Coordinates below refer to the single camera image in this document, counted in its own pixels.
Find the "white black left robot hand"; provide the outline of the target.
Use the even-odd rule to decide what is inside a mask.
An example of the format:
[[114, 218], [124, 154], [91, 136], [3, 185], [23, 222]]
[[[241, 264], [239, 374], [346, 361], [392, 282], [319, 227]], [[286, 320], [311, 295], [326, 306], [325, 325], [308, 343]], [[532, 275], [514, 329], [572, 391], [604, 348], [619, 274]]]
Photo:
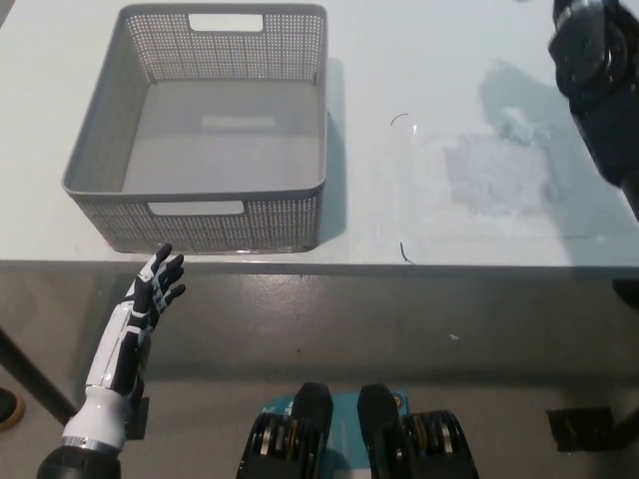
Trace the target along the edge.
[[88, 387], [133, 393], [142, 380], [151, 335], [161, 315], [186, 287], [184, 257], [166, 243], [140, 269], [124, 297], [114, 307], [102, 333], [86, 379]]

